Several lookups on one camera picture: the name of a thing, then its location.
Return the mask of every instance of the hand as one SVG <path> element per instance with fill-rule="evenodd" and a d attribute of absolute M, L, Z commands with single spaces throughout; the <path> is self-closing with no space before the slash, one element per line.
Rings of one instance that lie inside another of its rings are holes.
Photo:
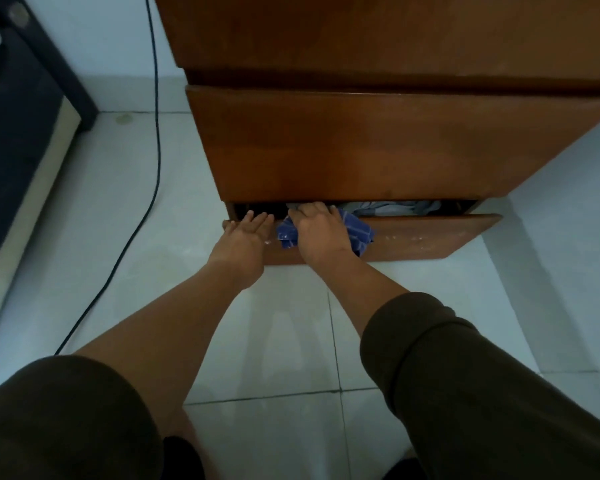
<path fill-rule="evenodd" d="M 207 263 L 229 266 L 241 290 L 252 286 L 264 271 L 264 241 L 271 233 L 273 220 L 273 214 L 265 212 L 253 218 L 250 210 L 240 224 L 231 221 Z"/>
<path fill-rule="evenodd" d="M 323 202 L 304 203 L 298 210 L 289 209 L 289 217 L 298 229 L 300 254 L 313 269 L 317 270 L 334 256 L 355 256 L 349 233 L 335 206 L 327 209 Z"/>

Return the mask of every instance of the blue cloth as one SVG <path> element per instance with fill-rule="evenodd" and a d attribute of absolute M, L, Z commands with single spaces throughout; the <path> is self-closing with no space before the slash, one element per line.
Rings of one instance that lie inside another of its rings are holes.
<path fill-rule="evenodd" d="M 343 209 L 338 209 L 342 222 L 349 232 L 349 240 L 351 241 L 351 249 L 356 256 L 362 256 L 370 242 L 374 241 L 376 231 L 371 229 L 367 224 L 362 222 Z M 276 229 L 278 231 L 278 239 L 282 242 L 284 249 L 293 248 L 298 245 L 298 231 L 294 223 L 291 222 L 291 217 L 287 217 Z"/>

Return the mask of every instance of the drawer front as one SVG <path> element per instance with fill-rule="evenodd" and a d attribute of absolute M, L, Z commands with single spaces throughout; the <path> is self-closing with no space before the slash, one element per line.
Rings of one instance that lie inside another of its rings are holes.
<path fill-rule="evenodd" d="M 600 120 L 600 98 L 188 87 L 224 201 L 504 196 Z"/>
<path fill-rule="evenodd" d="M 501 220 L 497 214 L 455 217 L 363 217 L 376 237 L 362 259 L 403 261 L 446 258 Z M 273 229 L 265 249 L 266 265 L 304 264 L 297 248 L 282 249 Z"/>
<path fill-rule="evenodd" d="M 271 74 L 315 87 L 329 77 L 395 84 L 401 75 L 425 84 L 436 76 L 600 80 L 600 0 L 156 3 L 177 64 L 207 80 L 196 83 L 243 86 Z"/>

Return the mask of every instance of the electrical cord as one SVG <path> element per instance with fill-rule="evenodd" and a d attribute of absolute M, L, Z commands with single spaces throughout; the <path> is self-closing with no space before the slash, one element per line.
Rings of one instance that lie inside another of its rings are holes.
<path fill-rule="evenodd" d="M 100 297 L 102 297 L 102 295 L 104 294 L 104 291 L 106 291 L 107 288 L 109 287 L 109 285 L 111 284 L 111 281 L 113 280 L 113 276 L 115 275 L 116 271 L 118 270 L 118 266 L 120 266 L 120 263 L 122 262 L 122 259 L 125 257 L 125 254 L 127 254 L 127 250 L 129 249 L 129 246 L 131 245 L 133 240 L 136 238 L 136 235 L 138 234 L 138 232 L 140 232 L 140 229 L 142 229 L 144 223 L 147 220 L 147 217 L 149 217 L 149 214 L 151 213 L 151 210 L 153 208 L 153 204 L 155 203 L 155 198 L 158 195 L 158 189 L 160 188 L 160 170 L 162 168 L 162 147 L 160 145 L 160 122 L 158 120 L 158 108 L 159 108 L 159 106 L 158 106 L 158 101 L 159 101 L 159 97 L 158 97 L 158 56 L 157 56 L 157 53 L 155 50 L 155 34 L 153 33 L 153 19 L 151 17 L 151 6 L 149 5 L 149 0 L 144 0 L 144 3 L 146 5 L 146 14 L 147 14 L 147 17 L 149 18 L 149 31 L 151 32 L 151 46 L 153 49 L 153 83 L 154 83 L 154 91 L 155 91 L 155 138 L 156 138 L 156 143 L 158 145 L 158 169 L 157 169 L 157 176 L 155 179 L 155 188 L 153 190 L 153 196 L 151 198 L 151 203 L 149 204 L 149 208 L 146 209 L 146 212 L 144 213 L 142 220 L 140 220 L 140 224 L 138 224 L 134 233 L 131 234 L 131 237 L 129 237 L 129 240 L 125 244 L 124 249 L 122 249 L 122 252 L 120 253 L 120 256 L 118 257 L 118 260 L 116 261 L 115 265 L 113 266 L 113 269 L 111 270 L 111 273 L 109 274 L 109 277 L 107 278 L 107 281 L 104 283 L 104 286 L 100 289 L 100 291 L 98 291 L 98 294 L 95 296 L 95 298 L 93 298 L 93 300 L 91 300 L 89 306 L 87 306 L 85 311 L 83 311 L 82 315 L 80 315 L 80 318 L 78 318 L 78 321 L 73 325 L 71 331 L 64 338 L 62 344 L 58 347 L 58 350 L 56 350 L 56 353 L 54 355 L 58 355 L 58 354 L 60 354 L 60 352 L 62 352 L 62 349 L 64 348 L 66 343 L 69 341 L 69 339 L 71 339 L 73 333 L 78 329 L 78 327 L 80 326 L 80 323 L 83 322 L 83 320 L 89 314 L 91 309 L 96 305 L 96 303 L 98 302 Z"/>

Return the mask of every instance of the person's left hand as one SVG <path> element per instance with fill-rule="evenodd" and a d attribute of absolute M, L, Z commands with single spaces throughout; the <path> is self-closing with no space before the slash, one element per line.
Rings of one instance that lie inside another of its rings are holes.
<path fill-rule="evenodd" d="M 265 240 L 271 233 L 273 220 L 273 214 L 264 212 L 254 218 L 250 210 L 242 222 L 232 221 L 211 251 L 207 263 L 228 265 L 240 289 L 247 289 L 264 272 Z"/>

